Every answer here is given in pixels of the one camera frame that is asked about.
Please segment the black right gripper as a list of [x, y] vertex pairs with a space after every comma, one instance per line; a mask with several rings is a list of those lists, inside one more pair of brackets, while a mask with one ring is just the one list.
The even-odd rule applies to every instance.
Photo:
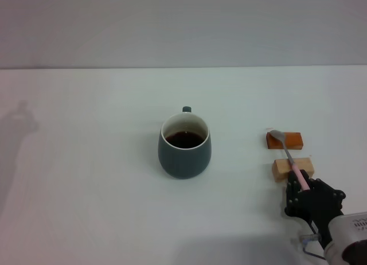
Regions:
[[304, 220], [312, 231], [319, 235], [322, 248], [332, 241], [329, 222], [342, 215], [342, 201], [346, 197], [341, 190], [326, 189], [325, 183], [317, 178], [306, 178], [310, 190], [301, 191], [294, 172], [289, 172], [286, 187], [287, 216]]

